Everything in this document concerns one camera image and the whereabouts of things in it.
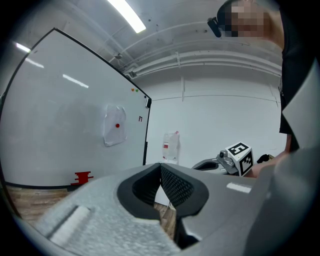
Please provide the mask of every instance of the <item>wooden floor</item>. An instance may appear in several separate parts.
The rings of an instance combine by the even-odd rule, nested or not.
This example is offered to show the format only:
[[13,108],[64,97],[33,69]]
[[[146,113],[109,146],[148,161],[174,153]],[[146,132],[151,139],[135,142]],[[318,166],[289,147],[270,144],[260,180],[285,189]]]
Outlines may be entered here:
[[[65,198],[67,189],[27,189],[6,186],[14,206],[22,219],[34,225],[37,220],[53,205]],[[154,208],[160,213],[160,223],[171,239],[175,235],[176,212],[169,207],[154,203]]]

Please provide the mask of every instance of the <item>ceiling pipe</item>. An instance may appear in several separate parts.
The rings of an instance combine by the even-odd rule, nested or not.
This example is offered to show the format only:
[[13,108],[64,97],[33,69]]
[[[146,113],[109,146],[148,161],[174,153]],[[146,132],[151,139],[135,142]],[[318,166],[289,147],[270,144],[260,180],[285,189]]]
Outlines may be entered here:
[[[146,39],[148,39],[148,38],[150,38],[150,37],[153,37],[153,36],[155,36],[155,35],[161,34],[161,33],[165,32],[165,31],[173,30],[173,29],[177,29],[177,28],[181,28],[181,27],[185,27],[185,26],[189,26],[189,25],[193,25],[193,24],[207,24],[207,22],[206,22],[206,21],[197,21],[197,22],[190,22],[190,23],[184,23],[184,24],[179,24],[179,25],[167,27],[167,28],[165,28],[165,29],[162,29],[162,30],[160,30],[160,31],[157,31],[157,32],[155,32],[155,33],[152,33],[152,34],[150,34],[150,35],[147,35],[147,36],[144,37],[144,38],[141,38],[140,40],[138,40],[138,41],[134,42],[133,44],[129,45],[128,47],[124,48],[124,49],[122,50],[122,52],[120,52],[120,53],[123,53],[123,52],[127,51],[128,49],[130,49],[131,47],[135,46],[136,44],[139,44],[140,42],[142,42],[142,41],[144,41],[144,40],[146,40]],[[115,57],[111,58],[111,59],[109,60],[109,62],[111,63],[114,59],[115,59]]]
[[[221,57],[195,58],[195,57],[203,57],[203,56],[223,56],[223,57],[222,58]],[[226,66],[226,63],[229,63],[229,65],[227,66],[231,66],[230,62],[233,62],[233,63],[242,64],[242,65],[247,65],[247,68],[252,69],[253,67],[255,67],[260,71],[264,71],[276,76],[281,76],[282,67],[280,65],[277,65],[263,58],[259,58],[249,54],[232,52],[232,51],[221,51],[221,50],[202,50],[202,51],[200,50],[200,51],[192,51],[192,52],[185,52],[185,53],[179,54],[180,59],[188,58],[188,57],[192,57],[193,59],[181,60],[181,64],[199,63],[199,62],[201,63],[220,62],[220,63],[224,63],[224,66]],[[150,63],[139,66],[137,68],[127,70],[125,74],[128,74],[129,72],[133,72],[133,73],[136,73],[137,76],[141,76],[150,72],[154,72],[156,70],[163,70],[163,68],[166,68],[166,67],[178,66],[178,63],[176,62],[176,60],[177,60],[176,54],[171,55],[168,57],[157,59]]]
[[270,50],[267,50],[267,49],[264,49],[264,48],[261,48],[259,46],[256,46],[254,44],[248,44],[248,43],[243,43],[243,42],[235,42],[235,41],[230,41],[230,40],[212,40],[212,39],[198,39],[198,40],[190,40],[190,41],[183,41],[183,42],[178,42],[178,43],[173,43],[173,44],[170,44],[170,45],[166,45],[166,46],[163,46],[163,47],[160,47],[160,48],[157,48],[153,51],[149,51],[147,53],[144,53],[143,55],[140,55],[139,57],[136,57],[134,60],[130,61],[128,63],[128,65],[130,65],[132,62],[143,62],[149,58],[152,58],[154,56],[157,56],[157,55],[160,55],[162,53],[165,53],[165,52],[168,52],[168,51],[171,51],[171,50],[177,50],[178,48],[181,48],[181,47],[186,47],[186,46],[191,46],[191,45],[197,45],[199,43],[211,43],[211,44],[233,44],[233,45],[240,45],[242,47],[250,47],[251,49],[256,49],[256,50],[259,50],[260,52],[263,52],[265,54],[268,54],[274,58],[278,58],[279,61],[281,62],[282,61],[282,56],[273,52],[273,51],[270,51]]
[[[251,70],[256,70],[256,71],[261,71],[270,75],[274,75],[276,77],[280,77],[281,74],[278,72],[272,72],[269,70],[266,70],[264,68],[259,68],[259,67],[255,67],[255,66],[251,66],[251,65],[247,65],[247,64],[234,64],[234,63],[227,63],[227,62],[193,62],[193,63],[184,63],[181,64],[181,67],[190,67],[190,66],[229,66],[229,67],[239,67],[239,68],[245,68],[245,69],[251,69]],[[157,68],[150,68],[148,70],[145,71],[141,71],[141,72],[137,72],[136,73],[136,77],[133,77],[132,79],[147,75],[147,74],[151,74],[154,72],[158,72],[158,71],[164,71],[164,70],[168,70],[168,69],[174,69],[174,68],[178,68],[178,65],[176,63],[171,63],[169,65],[161,65],[158,66]]]
[[281,70],[277,70],[274,68],[269,68],[267,66],[263,66],[257,63],[252,63],[250,61],[246,60],[238,60],[238,59],[225,59],[225,58],[198,58],[198,59],[191,59],[191,60],[184,60],[181,61],[181,64],[187,64],[187,63],[198,63],[198,62],[203,62],[203,63],[210,63],[210,62],[223,62],[223,63],[237,63],[237,64],[243,64],[243,65],[248,65],[250,67],[256,67],[260,68],[262,70],[270,71],[275,74],[279,74],[281,76]]
[[[185,53],[179,53],[180,59],[187,58],[187,57],[202,57],[202,56],[228,56],[228,57],[238,57],[240,59],[246,59],[255,61],[258,63],[265,64],[267,66],[271,66],[275,68],[276,70],[279,70],[279,72],[282,70],[282,67],[280,65],[277,65],[271,61],[265,60],[260,57],[252,56],[249,54],[244,53],[238,53],[234,51],[223,51],[223,50],[199,50],[199,51],[191,51],[191,52],[185,52]],[[151,61],[147,64],[141,65],[133,70],[133,72],[139,72],[143,69],[147,69],[149,67],[155,66],[157,64],[165,63],[171,60],[176,60],[176,55],[170,55],[168,57],[160,58],[154,61]]]
[[131,63],[129,66],[125,67],[125,70],[124,70],[124,68],[122,68],[122,69],[120,69],[120,71],[127,74],[130,72],[133,72],[133,70],[138,67],[139,67],[139,65],[137,63]]

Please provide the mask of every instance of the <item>black mesh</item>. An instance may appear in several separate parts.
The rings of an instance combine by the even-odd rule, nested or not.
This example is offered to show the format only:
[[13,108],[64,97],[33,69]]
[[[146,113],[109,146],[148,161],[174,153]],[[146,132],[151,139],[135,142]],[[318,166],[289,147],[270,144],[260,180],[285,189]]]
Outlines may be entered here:
[[161,165],[161,185],[174,207],[186,201],[194,191],[191,183]]
[[153,206],[159,186],[160,173],[157,168],[138,179],[132,185],[132,192],[138,199]]

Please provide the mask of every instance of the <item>whiteboard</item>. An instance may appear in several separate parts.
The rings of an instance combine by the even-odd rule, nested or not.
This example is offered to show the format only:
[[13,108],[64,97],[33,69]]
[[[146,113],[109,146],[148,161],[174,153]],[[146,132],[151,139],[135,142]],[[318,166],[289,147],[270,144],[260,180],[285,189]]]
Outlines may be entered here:
[[[69,186],[141,166],[149,97],[102,57],[52,29],[21,62],[0,120],[0,161],[7,183]],[[107,106],[125,109],[127,139],[106,147]]]

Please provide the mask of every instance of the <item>white wall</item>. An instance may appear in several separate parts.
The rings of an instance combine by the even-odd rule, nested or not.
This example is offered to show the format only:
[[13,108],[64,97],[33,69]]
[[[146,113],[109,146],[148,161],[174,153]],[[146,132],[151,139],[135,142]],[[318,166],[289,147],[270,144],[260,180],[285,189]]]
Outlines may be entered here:
[[163,135],[170,131],[180,132],[179,165],[189,168],[238,141],[252,146],[255,161],[284,150],[278,77],[228,66],[187,67],[182,75],[184,101],[177,68],[134,80],[152,98],[147,164],[162,160]]

